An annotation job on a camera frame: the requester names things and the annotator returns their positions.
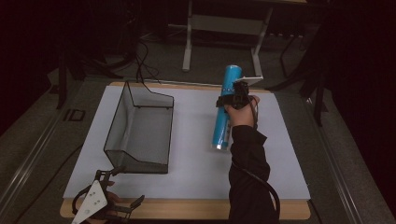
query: blue bottle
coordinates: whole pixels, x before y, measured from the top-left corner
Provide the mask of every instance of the blue bottle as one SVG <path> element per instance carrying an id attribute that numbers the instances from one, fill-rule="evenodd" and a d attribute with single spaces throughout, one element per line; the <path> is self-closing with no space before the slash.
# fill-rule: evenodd
<path id="1" fill-rule="evenodd" d="M 224 81 L 221 86 L 221 96 L 234 94 L 233 83 L 242 77 L 242 69 L 237 65 L 228 65 L 225 70 Z M 231 124 L 230 116 L 225 112 L 224 106 L 218 109 L 215 131 L 213 132 L 212 147 L 220 150 L 228 149 Z"/>

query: human hand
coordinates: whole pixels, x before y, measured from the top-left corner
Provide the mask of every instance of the human hand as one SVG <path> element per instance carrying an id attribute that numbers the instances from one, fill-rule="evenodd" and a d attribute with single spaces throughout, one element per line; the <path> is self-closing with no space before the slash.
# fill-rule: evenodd
<path id="1" fill-rule="evenodd" d="M 113 186 L 114 183 L 115 183 L 114 181 L 108 181 L 109 186 Z M 121 203 L 122 202 L 122 199 L 117 194 L 110 192 L 110 191 L 107 192 L 107 199 L 113 203 Z M 106 212 L 106 214 L 111 215 L 111 216 L 116 216 L 117 212 L 109 210 Z M 94 218 L 90 218 L 90 217 L 87 218 L 86 221 L 91 224 L 105 224 L 107 222 L 107 220 L 94 219 Z"/>
<path id="2" fill-rule="evenodd" d="M 253 96 L 254 99 L 251 101 L 253 107 L 259 103 L 260 98 L 258 96 Z M 251 111 L 250 104 L 245 105 L 241 109 L 234 109 L 231 105 L 225 105 L 224 109 L 230 115 L 231 119 L 231 126 L 238 126 L 238 125 L 248 125 L 250 127 L 254 127 L 254 118 L 253 113 Z"/>

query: desk organizer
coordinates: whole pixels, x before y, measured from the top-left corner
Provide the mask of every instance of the desk organizer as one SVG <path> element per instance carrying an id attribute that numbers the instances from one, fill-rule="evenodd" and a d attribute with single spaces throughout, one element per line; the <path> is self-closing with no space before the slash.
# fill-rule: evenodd
<path id="1" fill-rule="evenodd" d="M 125 82 L 105 153 L 127 174 L 167 174 L 174 97 Z"/>

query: black jacket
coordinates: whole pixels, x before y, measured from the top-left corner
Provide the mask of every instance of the black jacket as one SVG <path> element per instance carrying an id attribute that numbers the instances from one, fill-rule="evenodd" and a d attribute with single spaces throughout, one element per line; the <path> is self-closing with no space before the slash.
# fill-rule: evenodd
<path id="1" fill-rule="evenodd" d="M 233 163 L 267 181 L 270 166 L 265 159 L 266 137 L 247 125 L 233 127 Z M 279 223 L 269 190 L 234 165 L 230 168 L 231 224 Z"/>

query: white metal table frame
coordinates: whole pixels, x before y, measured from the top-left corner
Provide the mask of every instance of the white metal table frame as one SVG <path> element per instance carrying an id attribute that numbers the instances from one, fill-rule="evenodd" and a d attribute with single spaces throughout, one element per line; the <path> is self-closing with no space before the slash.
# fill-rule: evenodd
<path id="1" fill-rule="evenodd" d="M 192 47 L 191 32 L 192 29 L 194 29 L 242 35 L 257 35 L 259 39 L 257 45 L 251 49 L 251 57 L 256 77 L 262 77 L 259 52 L 262 47 L 262 41 L 264 40 L 265 32 L 267 31 L 273 10 L 274 9 L 272 7 L 268 8 L 264 21 L 197 15 L 192 13 L 192 0 L 190 0 L 189 15 L 187 19 L 187 43 L 184 51 L 182 68 L 183 71 L 190 71 Z"/>

